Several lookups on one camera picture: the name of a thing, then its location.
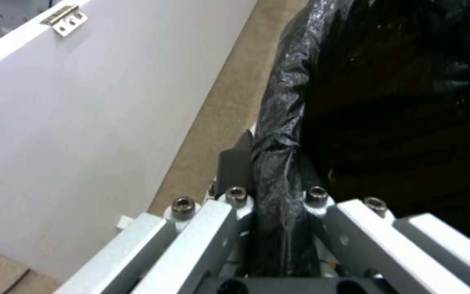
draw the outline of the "gray object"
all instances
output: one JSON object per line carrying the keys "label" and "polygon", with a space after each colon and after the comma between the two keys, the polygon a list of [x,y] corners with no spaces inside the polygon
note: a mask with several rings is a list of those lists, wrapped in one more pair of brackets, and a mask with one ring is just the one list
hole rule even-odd
{"label": "gray object", "polygon": [[432,214],[398,219],[393,226],[470,286],[470,239]]}
{"label": "gray object", "polygon": [[57,294],[121,293],[170,245],[175,226],[141,214],[56,291]]}

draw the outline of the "black plastic bag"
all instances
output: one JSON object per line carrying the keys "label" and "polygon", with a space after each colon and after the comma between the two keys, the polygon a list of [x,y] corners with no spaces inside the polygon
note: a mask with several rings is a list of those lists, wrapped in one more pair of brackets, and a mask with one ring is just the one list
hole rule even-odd
{"label": "black plastic bag", "polygon": [[337,201],[470,236],[470,1],[312,0],[285,28],[252,153],[252,275],[316,273],[303,154]]}

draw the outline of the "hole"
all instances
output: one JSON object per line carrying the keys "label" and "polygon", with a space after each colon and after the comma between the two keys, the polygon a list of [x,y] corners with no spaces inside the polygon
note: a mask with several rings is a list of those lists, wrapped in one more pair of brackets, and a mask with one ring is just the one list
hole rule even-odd
{"label": "hole", "polygon": [[356,281],[341,281],[336,285],[337,294],[366,294],[367,292]]}
{"label": "hole", "polygon": [[239,280],[229,279],[222,283],[217,294],[248,294],[248,287]]}
{"label": "hole", "polygon": [[347,235],[340,236],[340,243],[342,243],[343,246],[347,246],[349,244],[349,237],[347,237]]}
{"label": "hole", "polygon": [[309,189],[309,193],[313,196],[322,196],[325,195],[327,192],[324,188],[319,186],[314,186]]}
{"label": "hole", "polygon": [[179,207],[186,207],[190,205],[190,201],[186,198],[182,198],[177,200],[177,206]]}
{"label": "hole", "polygon": [[364,199],[364,203],[373,209],[386,209],[387,208],[387,205],[384,201],[375,197],[366,197]]}
{"label": "hole", "polygon": [[234,196],[242,195],[242,190],[240,188],[232,188],[231,195],[234,195]]}

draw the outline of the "screw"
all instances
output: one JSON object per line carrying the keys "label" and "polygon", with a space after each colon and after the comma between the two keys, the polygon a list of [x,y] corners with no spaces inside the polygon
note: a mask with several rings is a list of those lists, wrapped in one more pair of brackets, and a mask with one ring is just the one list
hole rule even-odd
{"label": "screw", "polygon": [[241,186],[230,187],[226,190],[226,202],[235,208],[241,208],[246,205],[248,192]]}
{"label": "screw", "polygon": [[312,207],[322,207],[328,201],[328,192],[321,186],[313,186],[306,194],[306,203]]}
{"label": "screw", "polygon": [[211,181],[211,183],[209,183],[208,196],[215,197],[215,181]]}
{"label": "screw", "polygon": [[189,197],[179,197],[171,205],[171,214],[179,220],[187,220],[195,215],[195,201]]}
{"label": "screw", "polygon": [[364,204],[369,207],[373,212],[378,214],[381,218],[386,216],[386,211],[388,210],[388,205],[381,199],[375,197],[366,197],[364,198]]}

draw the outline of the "white metal bar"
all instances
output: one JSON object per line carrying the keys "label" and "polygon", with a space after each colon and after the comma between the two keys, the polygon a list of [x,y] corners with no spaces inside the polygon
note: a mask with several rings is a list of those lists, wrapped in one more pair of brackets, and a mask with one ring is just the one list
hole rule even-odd
{"label": "white metal bar", "polygon": [[380,272],[400,293],[470,293],[470,287],[359,200],[334,205],[314,220],[317,235],[352,274]]}
{"label": "white metal bar", "polygon": [[193,293],[220,271],[238,236],[231,205],[207,201],[132,293]]}
{"label": "white metal bar", "polygon": [[153,265],[176,235],[173,223],[143,213],[56,294],[124,293]]}
{"label": "white metal bar", "polygon": [[470,286],[470,239],[432,214],[399,219],[394,227]]}

